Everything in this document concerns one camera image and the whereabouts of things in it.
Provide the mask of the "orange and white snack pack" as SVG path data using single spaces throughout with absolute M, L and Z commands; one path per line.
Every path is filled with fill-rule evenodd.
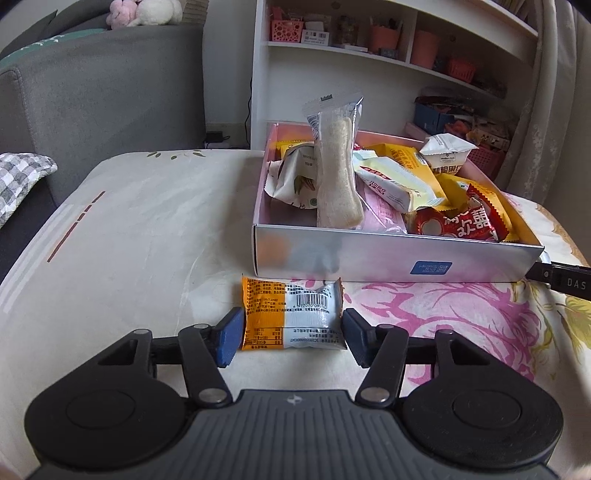
M 242 279 L 243 350 L 318 348 L 345 350 L 342 282 L 318 289 L 297 283 Z

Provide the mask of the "large red heart snack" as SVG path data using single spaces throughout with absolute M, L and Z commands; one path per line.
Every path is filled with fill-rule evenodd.
M 459 212 L 441 212 L 433 207 L 426 207 L 405 214 L 404 220 L 407 231 L 412 234 L 500 242 L 481 205 Z

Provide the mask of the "pink wafer snack pack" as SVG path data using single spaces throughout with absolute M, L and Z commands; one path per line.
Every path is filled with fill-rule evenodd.
M 363 205 L 363 222 L 358 229 L 370 233 L 407 234 L 403 216 L 383 198 L 362 184 L 358 188 Z

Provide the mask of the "pale green cake pack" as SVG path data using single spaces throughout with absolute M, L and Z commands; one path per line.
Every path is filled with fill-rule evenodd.
M 430 185 L 389 157 L 353 150 L 352 161 L 363 183 L 400 213 L 444 204 Z

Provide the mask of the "white nut snack pack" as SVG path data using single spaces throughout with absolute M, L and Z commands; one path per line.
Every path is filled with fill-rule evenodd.
M 283 160 L 270 162 L 264 192 L 270 198 L 298 209 L 318 207 L 315 144 L 290 148 Z

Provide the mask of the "yellow waffle sandwich pack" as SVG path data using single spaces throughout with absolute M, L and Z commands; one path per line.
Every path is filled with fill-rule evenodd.
M 436 179 L 435 174 L 428 163 L 420 155 L 415 147 L 399 144 L 379 143 L 370 145 L 369 150 L 374 150 L 378 156 L 389 157 L 427 183 L 437 197 L 446 196 L 443 188 Z

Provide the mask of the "yellow chips snack pack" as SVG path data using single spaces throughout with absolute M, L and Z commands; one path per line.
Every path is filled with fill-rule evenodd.
M 284 155 L 290 148 L 297 146 L 310 146 L 311 143 L 304 140 L 280 140 L 274 143 L 274 150 L 276 150 L 276 160 L 283 160 Z

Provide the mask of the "clear rice cracker pack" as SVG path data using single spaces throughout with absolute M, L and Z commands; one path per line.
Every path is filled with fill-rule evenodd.
M 359 92 L 329 94 L 304 104 L 317 157 L 320 228 L 355 229 L 363 222 L 352 161 L 362 110 Z

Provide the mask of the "floral tablecloth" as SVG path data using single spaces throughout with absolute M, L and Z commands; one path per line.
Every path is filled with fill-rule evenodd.
M 1 474 L 37 465 L 23 418 L 47 386 L 128 332 L 216 323 L 252 272 L 262 157 L 131 153 L 101 162 L 56 210 L 1 285 Z M 417 337 L 451 328 L 559 402 L 551 467 L 590 461 L 590 305 L 529 281 L 348 283 L 346 306 Z

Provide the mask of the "blue storage box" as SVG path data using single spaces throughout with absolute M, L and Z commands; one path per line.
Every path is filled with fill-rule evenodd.
M 429 135 L 444 133 L 445 127 L 455 121 L 456 118 L 452 114 L 440 112 L 432 106 L 421 103 L 415 104 L 414 124 Z

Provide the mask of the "small red basket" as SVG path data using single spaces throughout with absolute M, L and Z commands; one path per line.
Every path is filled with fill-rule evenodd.
M 447 64 L 447 74 L 457 80 L 471 84 L 476 73 L 476 65 L 464 58 L 451 58 Z

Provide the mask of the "grey sofa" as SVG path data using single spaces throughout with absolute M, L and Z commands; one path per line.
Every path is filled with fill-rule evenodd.
M 135 26 L 52 43 L 1 70 L 1 151 L 51 158 L 1 228 L 8 273 L 101 161 L 204 145 L 200 25 Z

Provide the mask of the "grey checkered cushion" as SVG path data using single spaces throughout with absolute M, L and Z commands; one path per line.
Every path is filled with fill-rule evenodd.
M 58 166 L 44 155 L 2 153 L 0 167 L 0 227 L 3 227 L 36 183 L 55 173 Z

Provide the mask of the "small pink perforated basket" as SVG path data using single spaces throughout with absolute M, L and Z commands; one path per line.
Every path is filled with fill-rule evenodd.
M 300 43 L 304 22 L 300 20 L 271 20 L 270 40 L 283 43 Z

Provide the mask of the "pink and white plush toy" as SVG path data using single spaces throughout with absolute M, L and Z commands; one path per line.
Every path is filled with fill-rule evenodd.
M 106 24 L 112 29 L 135 26 L 177 25 L 183 8 L 178 0 L 113 0 Z

